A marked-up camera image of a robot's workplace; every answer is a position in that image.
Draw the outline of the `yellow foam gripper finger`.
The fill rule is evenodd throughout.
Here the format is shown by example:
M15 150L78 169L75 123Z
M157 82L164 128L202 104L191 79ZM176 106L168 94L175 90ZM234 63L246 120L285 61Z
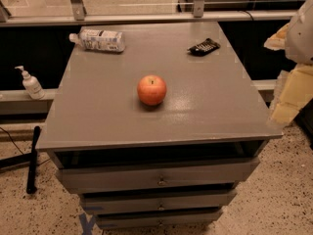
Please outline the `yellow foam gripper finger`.
M282 70L274 88L270 120L288 125L312 99L312 65L297 64L291 71Z
M273 51L284 50L289 23L282 26L276 33L270 36L264 43L264 47Z

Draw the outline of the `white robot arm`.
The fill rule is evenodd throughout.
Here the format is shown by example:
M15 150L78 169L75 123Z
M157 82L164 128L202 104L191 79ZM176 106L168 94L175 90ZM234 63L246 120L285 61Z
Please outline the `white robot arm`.
M277 78L270 120L286 126L313 99L313 0L306 0L291 20L269 37L264 47L284 50L295 62Z

